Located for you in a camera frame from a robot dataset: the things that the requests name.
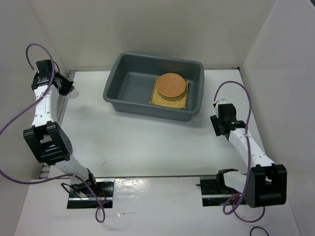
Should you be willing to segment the square bamboo mat tray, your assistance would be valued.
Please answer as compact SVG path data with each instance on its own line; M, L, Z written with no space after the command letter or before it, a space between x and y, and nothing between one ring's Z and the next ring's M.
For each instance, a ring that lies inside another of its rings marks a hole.
M149 101L149 104L151 105L157 105L157 106L163 106L168 108L174 108L174 109L186 109L187 108L187 100L188 100L188 89L189 89L189 80L185 80L186 82L186 90L185 92L180 95L178 98L166 98L163 97L156 88L158 76L155 78L155 83L151 95L151 99Z

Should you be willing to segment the round orange wicker basket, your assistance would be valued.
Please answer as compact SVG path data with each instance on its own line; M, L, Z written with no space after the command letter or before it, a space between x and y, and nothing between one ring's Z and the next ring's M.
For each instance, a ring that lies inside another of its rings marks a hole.
M175 73L166 73L157 80L157 90L167 97L177 97L186 90L184 78Z

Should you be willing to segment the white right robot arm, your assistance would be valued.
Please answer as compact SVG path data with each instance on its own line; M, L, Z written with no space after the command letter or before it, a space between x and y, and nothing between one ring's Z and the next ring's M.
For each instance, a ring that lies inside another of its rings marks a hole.
M236 118L236 108L224 99L214 103L215 115L210 117L216 136L225 136L236 148L249 173L223 169L216 176L216 189L227 193L234 189L245 194L251 208L283 205L286 203L287 170L276 164L259 147L246 123Z

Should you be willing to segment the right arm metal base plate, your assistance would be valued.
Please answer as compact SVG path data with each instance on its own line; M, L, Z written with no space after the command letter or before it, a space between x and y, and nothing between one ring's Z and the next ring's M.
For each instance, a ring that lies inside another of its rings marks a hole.
M219 187L216 175L201 176L196 186L201 192L204 207L223 206L226 200L236 193L234 189Z

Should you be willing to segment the round green-rimmed bamboo tray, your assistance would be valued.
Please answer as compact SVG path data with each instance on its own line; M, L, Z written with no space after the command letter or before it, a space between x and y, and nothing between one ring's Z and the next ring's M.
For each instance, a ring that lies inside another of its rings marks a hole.
M164 96L163 94L161 94L159 91L158 91L157 93L158 93L158 95L159 95L160 97L162 97L163 99L166 99L166 100L174 100L174 101L177 101L177 100L182 99L182 98L185 97L186 94L187 94L187 92L185 91L185 92L183 92L181 95L179 95L179 96L177 96L177 97L167 97L167 96Z

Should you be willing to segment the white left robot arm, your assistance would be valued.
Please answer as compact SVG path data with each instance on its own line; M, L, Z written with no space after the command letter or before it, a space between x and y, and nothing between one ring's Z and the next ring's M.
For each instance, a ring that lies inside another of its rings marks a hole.
M59 72L51 76L53 64L50 60L38 61L36 66L38 71L31 88L38 103L31 127L23 131L23 137L38 162L55 166L69 175L73 192L93 196L98 191L98 184L90 170L73 156L71 141L57 122L58 98L76 98L79 92L73 82Z

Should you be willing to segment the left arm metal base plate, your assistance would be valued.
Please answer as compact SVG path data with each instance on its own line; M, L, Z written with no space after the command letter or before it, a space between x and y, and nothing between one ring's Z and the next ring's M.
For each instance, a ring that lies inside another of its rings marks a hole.
M113 178L96 179L95 194L104 208L113 207L114 183ZM70 184L62 183L61 186L68 193L67 209L99 207L94 195L88 189L84 189L84 192L76 192Z

